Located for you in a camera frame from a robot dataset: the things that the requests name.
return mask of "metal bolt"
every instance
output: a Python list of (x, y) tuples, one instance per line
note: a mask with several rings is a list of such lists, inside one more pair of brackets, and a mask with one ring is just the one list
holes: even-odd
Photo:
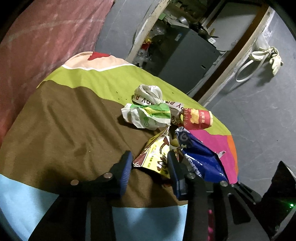
[(78, 183), (79, 183), (79, 181), (76, 180), (76, 179), (74, 179), (74, 180), (72, 180), (72, 181), (70, 182), (70, 184), (71, 184), (72, 186), (76, 186), (76, 185), (78, 185)]
[(227, 187), (227, 186), (228, 186), (228, 183), (227, 183), (227, 181), (221, 181), (221, 182), (220, 182), (220, 185), (221, 185), (222, 187)]
[(193, 179), (195, 178), (195, 174), (190, 172), (190, 173), (187, 173), (187, 177), (190, 178), (190, 179)]
[(110, 172), (106, 172), (103, 176), (104, 176), (104, 178), (111, 178), (113, 176), (113, 174)]

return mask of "light blue fabric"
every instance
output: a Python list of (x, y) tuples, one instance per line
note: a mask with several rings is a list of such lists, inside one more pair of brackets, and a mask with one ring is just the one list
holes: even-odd
[[(0, 174), (0, 222), (14, 240), (28, 241), (58, 195), (33, 188)], [(117, 241), (181, 241), (187, 205), (163, 208), (113, 207)]]

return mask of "red wrapper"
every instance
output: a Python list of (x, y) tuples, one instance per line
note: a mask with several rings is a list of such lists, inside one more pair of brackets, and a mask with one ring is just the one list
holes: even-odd
[(187, 130), (203, 130), (211, 127), (213, 115), (208, 110), (184, 108), (183, 126)]

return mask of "blue plastic wrapper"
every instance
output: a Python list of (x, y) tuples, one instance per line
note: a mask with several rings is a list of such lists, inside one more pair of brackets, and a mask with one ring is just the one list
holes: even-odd
[(228, 182), (221, 161), (215, 152), (206, 147), (184, 127), (177, 128), (175, 133), (182, 147), (182, 152), (196, 175), (208, 182)]

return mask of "white cable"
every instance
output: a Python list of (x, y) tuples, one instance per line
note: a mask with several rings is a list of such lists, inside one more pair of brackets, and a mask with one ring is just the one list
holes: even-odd
[(242, 82), (245, 82), (246, 80), (248, 80), (249, 78), (251, 78), (255, 72), (262, 66), (263, 62), (265, 61), (265, 59), (269, 56), (269, 53), (266, 53), (266, 55), (264, 56), (264, 58), (261, 60), (260, 64), (258, 65), (258, 67), (248, 76), (248, 77), (245, 77), (244, 79), (241, 79), (241, 80), (238, 80), (237, 77), (238, 75), (245, 69), (247, 68), (251, 63), (254, 62), (254, 60), (250, 60), (249, 62), (247, 62), (245, 65), (243, 65), (235, 74), (235, 80), (238, 82), (238, 83), (242, 83)]

